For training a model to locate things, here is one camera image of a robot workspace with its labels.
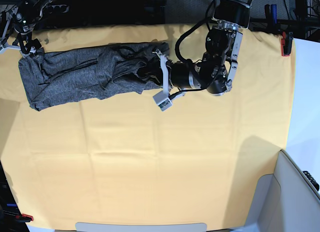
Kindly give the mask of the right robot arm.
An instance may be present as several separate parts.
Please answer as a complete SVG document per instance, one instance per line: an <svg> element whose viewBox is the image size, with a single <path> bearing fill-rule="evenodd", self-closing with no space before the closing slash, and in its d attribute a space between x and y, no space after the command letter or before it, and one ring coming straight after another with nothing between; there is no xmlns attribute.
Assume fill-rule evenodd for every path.
<svg viewBox="0 0 320 232"><path fill-rule="evenodd" d="M8 10L0 13L0 52L18 50L25 58L41 48L37 39L32 39L36 24L43 11L54 0L0 0Z"/></svg>

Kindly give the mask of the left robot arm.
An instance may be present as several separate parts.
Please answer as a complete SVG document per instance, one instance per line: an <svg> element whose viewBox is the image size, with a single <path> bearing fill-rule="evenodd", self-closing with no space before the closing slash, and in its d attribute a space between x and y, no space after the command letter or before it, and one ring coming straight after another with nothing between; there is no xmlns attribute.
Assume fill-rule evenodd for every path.
<svg viewBox="0 0 320 232"><path fill-rule="evenodd" d="M161 87L153 96L162 110L173 105L174 99L187 92L206 90L214 96L221 96L232 89L238 68L238 56L243 34L241 28L248 28L253 0L212 0L205 17L175 43L174 51L178 59L173 62L163 51L153 51L157 59L146 68L138 70L138 75L145 81L152 81ZM184 39L206 25L208 34L205 38L205 52L202 59L193 62L180 52Z"/></svg>

